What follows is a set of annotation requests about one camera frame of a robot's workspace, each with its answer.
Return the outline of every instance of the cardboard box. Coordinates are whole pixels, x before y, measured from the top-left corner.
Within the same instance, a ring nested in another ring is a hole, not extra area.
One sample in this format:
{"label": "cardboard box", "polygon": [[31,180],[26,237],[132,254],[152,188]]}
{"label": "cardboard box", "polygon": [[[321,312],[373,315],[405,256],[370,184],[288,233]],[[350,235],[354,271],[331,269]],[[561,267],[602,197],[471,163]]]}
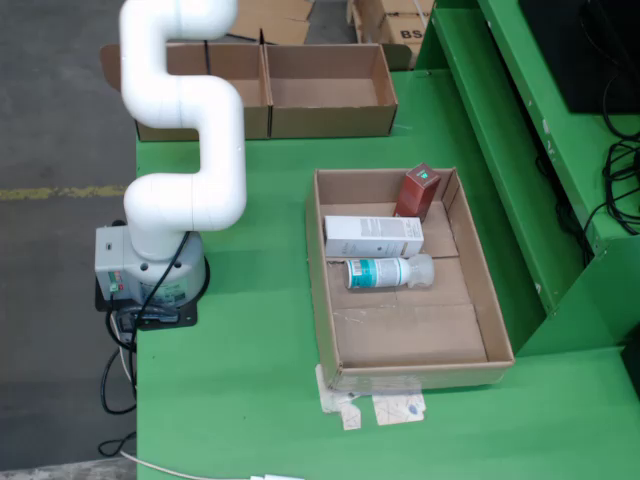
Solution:
{"label": "cardboard box", "polygon": [[441,177],[423,223],[435,282],[348,291],[328,262],[325,215],[387,215],[406,170],[317,170],[307,199],[309,271],[327,385],[361,393],[498,382],[514,364],[500,305],[455,169]]}
{"label": "cardboard box", "polygon": [[[169,44],[167,69],[173,75],[207,75],[207,55],[212,75],[229,81],[244,103],[244,130],[247,139],[268,138],[271,89],[263,46],[203,42]],[[120,46],[100,50],[102,72],[107,83],[120,91]],[[155,129],[137,123],[141,141],[198,140],[192,129]]]}
{"label": "cardboard box", "polygon": [[375,41],[404,45],[422,45],[425,32],[419,17],[385,17]]}
{"label": "cardboard box", "polygon": [[278,45],[302,45],[309,32],[313,6],[304,0],[240,0],[229,35]]}
{"label": "cardboard box", "polygon": [[420,11],[413,0],[358,0],[356,7],[365,24],[376,28],[382,24],[386,16],[420,17],[422,12],[422,15],[427,18],[431,14],[435,0],[419,0],[417,3]]}
{"label": "cardboard box", "polygon": [[420,0],[418,5],[422,15],[413,0],[358,0],[353,5],[358,41],[406,47],[407,61],[404,52],[385,49],[392,71],[415,67],[434,0]]}
{"label": "cardboard box", "polygon": [[272,138],[389,135],[398,107],[379,45],[266,46]]}

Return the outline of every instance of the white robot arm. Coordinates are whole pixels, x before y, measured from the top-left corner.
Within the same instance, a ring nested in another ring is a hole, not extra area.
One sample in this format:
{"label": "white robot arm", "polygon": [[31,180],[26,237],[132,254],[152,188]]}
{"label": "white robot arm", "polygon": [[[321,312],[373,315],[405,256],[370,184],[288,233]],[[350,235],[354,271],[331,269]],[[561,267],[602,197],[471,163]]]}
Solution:
{"label": "white robot arm", "polygon": [[[168,40],[223,36],[236,0],[127,0],[120,11],[122,98],[129,113],[155,128],[195,128],[200,170],[135,180],[124,198],[127,226],[96,235],[96,276],[106,301],[142,304],[162,278],[186,232],[222,230],[246,205],[244,111],[227,81],[167,72]],[[205,283],[202,241],[191,234],[151,303],[179,307]]]}
{"label": "white robot arm", "polygon": [[155,128],[195,128],[200,171],[152,174],[125,195],[133,247],[167,260],[186,231],[222,230],[246,204],[243,105],[236,89],[213,76],[167,73],[166,42],[222,37],[236,0],[127,0],[120,12],[122,98],[131,116]]}

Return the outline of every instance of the bottle label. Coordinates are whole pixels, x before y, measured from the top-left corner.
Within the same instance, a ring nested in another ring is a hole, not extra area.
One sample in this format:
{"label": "bottle label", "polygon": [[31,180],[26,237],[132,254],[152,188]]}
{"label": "bottle label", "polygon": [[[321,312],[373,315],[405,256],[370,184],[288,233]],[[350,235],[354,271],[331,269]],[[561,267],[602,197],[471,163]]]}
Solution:
{"label": "bottle label", "polygon": [[397,258],[348,260],[347,288],[397,287],[402,284],[402,270]]}

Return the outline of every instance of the green table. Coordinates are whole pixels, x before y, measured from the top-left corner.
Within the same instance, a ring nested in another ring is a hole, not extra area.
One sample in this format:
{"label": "green table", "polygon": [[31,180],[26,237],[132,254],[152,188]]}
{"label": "green table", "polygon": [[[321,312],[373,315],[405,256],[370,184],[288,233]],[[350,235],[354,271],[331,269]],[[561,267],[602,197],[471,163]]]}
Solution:
{"label": "green table", "polygon": [[[247,209],[205,233],[211,284],[193,328],[141,332],[138,455],[216,478],[624,478],[640,403],[616,348],[521,358],[497,386],[426,392],[424,422],[343,431],[320,409],[304,233],[315,168],[456,166],[512,343],[545,317],[449,70],[394,74],[392,136],[247,142]],[[138,174],[193,172],[196,143],[138,143]],[[138,468],[139,478],[163,474]]]}

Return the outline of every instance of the teal label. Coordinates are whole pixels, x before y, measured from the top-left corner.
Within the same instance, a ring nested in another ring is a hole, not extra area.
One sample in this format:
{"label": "teal label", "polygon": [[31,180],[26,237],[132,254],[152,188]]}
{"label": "teal label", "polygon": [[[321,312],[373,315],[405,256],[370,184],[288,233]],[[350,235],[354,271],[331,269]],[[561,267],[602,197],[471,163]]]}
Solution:
{"label": "teal label", "polygon": [[372,288],[378,282],[375,260],[350,260],[351,288]]}

